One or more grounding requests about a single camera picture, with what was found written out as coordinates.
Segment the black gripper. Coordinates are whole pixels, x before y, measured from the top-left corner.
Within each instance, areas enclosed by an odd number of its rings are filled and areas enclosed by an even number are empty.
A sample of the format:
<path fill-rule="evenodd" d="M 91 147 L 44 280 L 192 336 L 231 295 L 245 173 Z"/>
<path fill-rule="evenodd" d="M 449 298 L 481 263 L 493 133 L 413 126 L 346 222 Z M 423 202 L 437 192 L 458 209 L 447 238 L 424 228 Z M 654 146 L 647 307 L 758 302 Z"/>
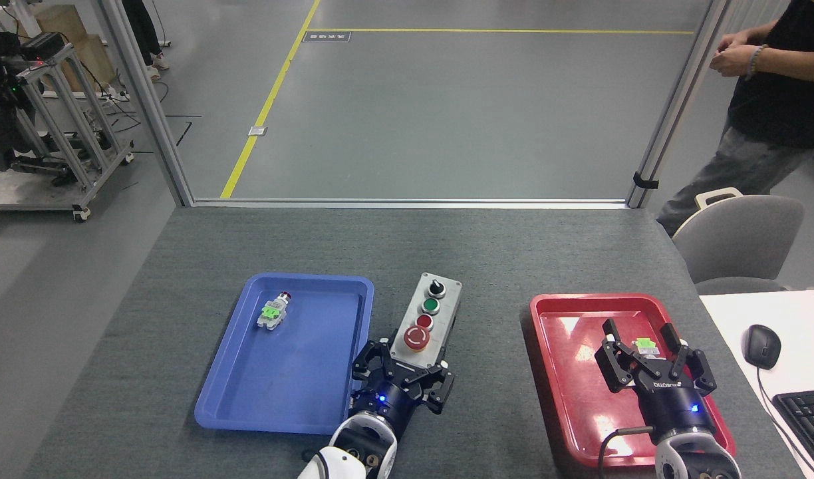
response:
<path fill-rule="evenodd" d="M 659 443 L 672 430 L 687 432 L 701 428 L 709 434 L 717 432 L 703 400 L 717 388 L 714 374 L 705 352 L 683 343 L 674 324 L 666 323 L 660 328 L 666 348 L 672 354 L 672 366 L 665 362 L 660 368 L 660 378 L 646 372 L 649 370 L 647 360 L 620 340 L 614 319 L 608 318 L 602 330 L 605 338 L 595 353 L 595 360 L 609 391 L 618 393 L 628 388 L 633 380 L 633 366 L 639 367 L 634 371 L 634 391 L 644 424 L 653 428 L 652 443 Z M 690 376 L 684 373 L 686 368 Z"/>
<path fill-rule="evenodd" d="M 383 418 L 401 439 L 417 406 L 443 411 L 455 381 L 445 360 L 415 371 L 395 369 L 389 339 L 369 340 L 353 361 L 349 415 L 361 412 Z"/>

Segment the person's left hand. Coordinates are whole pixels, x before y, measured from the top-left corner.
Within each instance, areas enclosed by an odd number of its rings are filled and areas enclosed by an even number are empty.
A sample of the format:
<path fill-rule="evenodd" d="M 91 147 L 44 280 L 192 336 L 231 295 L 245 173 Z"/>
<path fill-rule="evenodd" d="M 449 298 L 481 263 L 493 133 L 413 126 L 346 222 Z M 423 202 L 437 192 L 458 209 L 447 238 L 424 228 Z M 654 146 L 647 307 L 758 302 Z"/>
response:
<path fill-rule="evenodd" d="M 755 51 L 754 45 L 730 45 L 711 58 L 709 69 L 720 73 L 724 78 L 744 76 L 750 72 L 751 58 Z"/>

